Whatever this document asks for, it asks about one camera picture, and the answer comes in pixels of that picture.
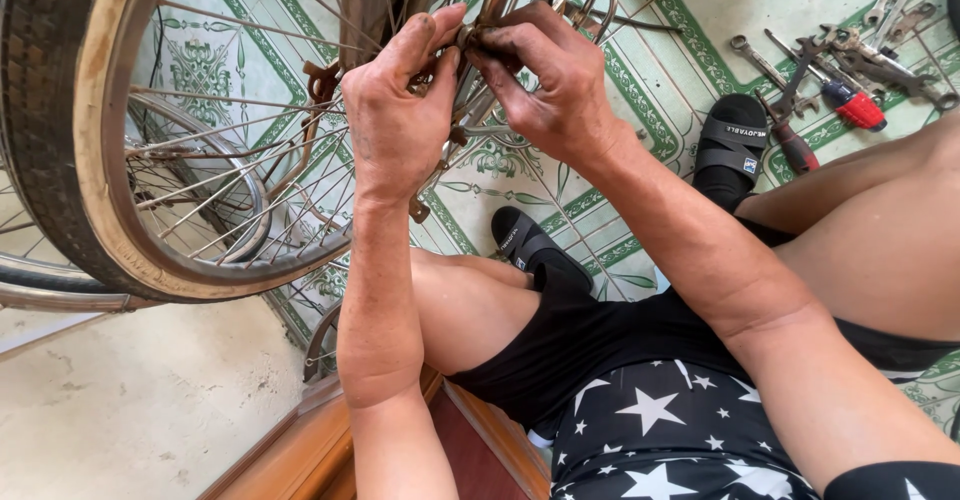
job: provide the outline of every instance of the right hand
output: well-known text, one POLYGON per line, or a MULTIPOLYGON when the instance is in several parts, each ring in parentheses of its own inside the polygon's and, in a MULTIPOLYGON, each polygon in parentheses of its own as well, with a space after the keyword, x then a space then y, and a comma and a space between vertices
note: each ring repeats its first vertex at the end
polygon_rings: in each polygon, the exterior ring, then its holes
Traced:
POLYGON ((607 101, 603 50, 544 2, 518 9, 499 23, 499 28, 478 33, 481 47, 516 55, 542 89, 528 92, 506 64, 484 49, 469 49, 465 55, 503 106, 514 132, 571 165, 596 160, 633 136, 607 101))

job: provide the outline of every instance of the tile floor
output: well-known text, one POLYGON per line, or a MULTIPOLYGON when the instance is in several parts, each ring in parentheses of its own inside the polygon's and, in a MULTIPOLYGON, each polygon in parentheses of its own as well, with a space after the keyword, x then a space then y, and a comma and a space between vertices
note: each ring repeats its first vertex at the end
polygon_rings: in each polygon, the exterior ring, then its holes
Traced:
MULTIPOLYGON (((338 31, 336 20, 312 0, 200 1, 195 6, 238 16, 269 16, 284 29, 313 37, 329 39, 338 31)), ((481 2, 465 1, 474 11, 481 2)), ((685 178, 692 171, 703 119, 719 96, 753 92, 754 88, 775 95, 772 84, 732 51, 729 42, 734 35, 746 36, 778 69, 789 72, 795 65, 764 37, 764 28, 785 40, 794 40, 818 33, 821 23, 863 27, 860 18, 875 2, 657 0, 640 11, 646 1, 619 0, 618 12, 684 27, 684 31, 614 29, 603 46, 607 94, 615 111, 638 130, 644 145, 685 178)), ((899 61, 914 71, 941 77, 940 89, 955 89, 960 82, 960 43, 946 20, 946 0, 912 0, 907 10, 924 2, 937 6, 936 15, 899 45, 899 61)), ((605 6, 603 0, 597 4, 599 9, 605 6)), ((208 87, 217 94, 245 93, 246 97, 300 104, 305 100, 299 73, 303 61, 326 63, 334 57, 326 46, 238 31, 234 25, 182 11, 174 11, 162 23, 167 44, 161 52, 158 81, 167 89, 185 85, 184 71, 194 67, 207 71, 204 77, 211 83, 208 87)), ((160 24, 154 23, 154 35, 160 24)), ((145 38, 138 62, 140 75, 153 65, 155 43, 156 39, 145 38)), ((810 79, 801 86, 807 95, 817 89, 810 79)), ((207 115, 211 124, 255 119, 266 112, 219 103, 204 103, 193 110, 207 115)), ((829 162, 912 133, 939 116, 930 104, 896 93, 888 97, 884 110, 890 126, 881 134, 852 130, 827 108, 808 113, 803 120, 795 119, 794 127, 808 138, 820 161, 829 162)), ((281 121, 246 127, 242 140, 251 146, 272 141, 291 126, 281 121)), ((332 130, 342 123, 331 121, 325 126, 332 130)), ((345 160, 350 155, 332 144, 325 144, 317 152, 317 164, 332 157, 345 160)), ((792 177, 781 151, 770 148, 762 161, 758 189, 776 187, 792 177)), ((637 300, 656 291, 652 261, 607 200, 568 166, 535 148, 507 149, 493 141, 474 139, 438 186, 426 194, 425 202, 432 214, 426 223, 412 227, 410 240, 414 245, 444 254, 491 256, 496 245, 489 235, 490 216, 501 206, 513 205, 530 213, 575 259, 582 260, 594 276, 598 298, 637 300)), ((341 266, 331 265, 307 280, 276 291, 284 300, 293 297, 287 310, 298 322, 301 334, 308 336, 318 321, 318 310, 342 296, 345 275, 341 266)), ((960 355, 945 360, 905 391, 931 417, 948 426, 960 403, 960 355)))

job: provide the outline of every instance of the white star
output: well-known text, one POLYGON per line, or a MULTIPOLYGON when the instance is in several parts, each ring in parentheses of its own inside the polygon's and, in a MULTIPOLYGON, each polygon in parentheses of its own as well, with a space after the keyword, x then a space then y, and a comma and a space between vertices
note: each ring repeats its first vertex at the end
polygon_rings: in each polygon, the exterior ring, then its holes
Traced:
POLYGON ((704 442, 710 444, 710 450, 711 450, 711 451, 713 451, 714 449, 722 449, 722 448, 723 448, 723 442, 725 442, 725 441, 726 441, 726 440, 718 440, 718 439, 714 438, 714 435, 713 435, 713 434, 710 435, 710 439, 709 439, 709 440, 704 440, 704 442))
POLYGON ((679 395, 679 393, 674 393, 658 399, 652 399, 649 395, 638 388, 634 387, 633 389, 636 391, 636 404, 628 408, 618 409, 615 413, 638 413, 640 415, 640 423, 643 428, 642 435, 647 435, 647 431, 654 426, 654 423, 656 423, 658 419, 673 421, 674 423, 680 423, 681 425, 687 424, 684 423, 683 420, 680 420, 676 415, 666 410, 666 405, 670 404, 670 401, 679 395))
POLYGON ((747 401, 751 403, 758 403, 761 401, 761 395, 757 393, 756 389, 750 387, 750 385, 747 385, 746 383, 740 382, 737 378, 734 378, 733 376, 730 376, 730 377, 733 378, 735 382, 739 383, 740 385, 743 385, 743 388, 747 390, 747 394, 741 396, 739 400, 747 401))
POLYGON ((923 494, 920 494, 917 487, 914 486, 910 480, 906 478, 903 478, 903 480, 906 481, 906 493, 910 497, 909 500, 927 500, 923 494))
POLYGON ((670 497, 674 494, 697 492, 692 488, 667 481, 666 462, 654 468, 649 474, 628 471, 627 475, 632 477, 636 483, 630 490, 624 492, 621 498, 648 496, 651 500, 670 500, 670 497))
POLYGON ((584 393, 587 392, 587 389, 590 389, 591 387, 599 387, 600 385, 610 385, 610 382, 604 382, 603 380, 600 380, 600 379, 594 380, 593 382, 588 383, 586 387, 581 389, 580 392, 577 393, 576 397, 573 397, 573 415, 574 416, 577 415, 577 410, 580 409, 580 401, 584 399, 584 393))
POLYGON ((700 383, 703 386, 703 389, 706 389, 708 385, 710 385, 711 387, 716 387, 716 385, 714 385, 714 383, 711 382, 710 377, 700 378, 696 374, 694 374, 693 377, 696 378, 696 380, 694 380, 693 383, 700 383))
POLYGON ((740 476, 734 481, 726 484, 730 486, 735 482, 743 483, 750 487, 750 490, 761 496, 769 496, 774 500, 780 498, 790 498, 793 492, 793 486, 787 481, 789 476, 777 470, 769 468, 758 468, 755 466, 741 466, 739 464, 724 464, 730 470, 734 470, 740 476))

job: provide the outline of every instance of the left hand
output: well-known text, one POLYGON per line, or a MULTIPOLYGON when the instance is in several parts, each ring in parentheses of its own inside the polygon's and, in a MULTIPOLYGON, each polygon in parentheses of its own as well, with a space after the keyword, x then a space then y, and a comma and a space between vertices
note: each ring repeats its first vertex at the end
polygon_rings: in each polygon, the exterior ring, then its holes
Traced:
POLYGON ((440 159, 450 136, 460 51, 451 47, 436 64, 421 98, 407 90, 442 46, 456 37, 467 7, 412 16, 372 62, 343 76, 341 88, 353 143, 355 204, 406 209, 440 159))

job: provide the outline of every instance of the dirty hand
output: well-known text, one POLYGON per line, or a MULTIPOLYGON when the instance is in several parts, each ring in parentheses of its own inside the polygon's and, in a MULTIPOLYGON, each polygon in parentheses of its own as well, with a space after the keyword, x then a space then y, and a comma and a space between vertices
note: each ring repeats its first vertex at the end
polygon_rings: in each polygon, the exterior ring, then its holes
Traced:
POLYGON ((412 16, 376 59, 343 76, 356 168, 355 203, 405 209, 436 166, 450 136, 460 52, 443 52, 426 96, 412 94, 407 84, 456 37, 466 9, 458 4, 433 16, 412 16))
POLYGON ((499 23, 477 34, 481 48, 465 53, 500 101, 512 130, 574 167, 632 136, 630 125, 614 116, 607 101, 603 50, 544 2, 499 23), (516 55, 542 89, 528 92, 495 54, 516 55))

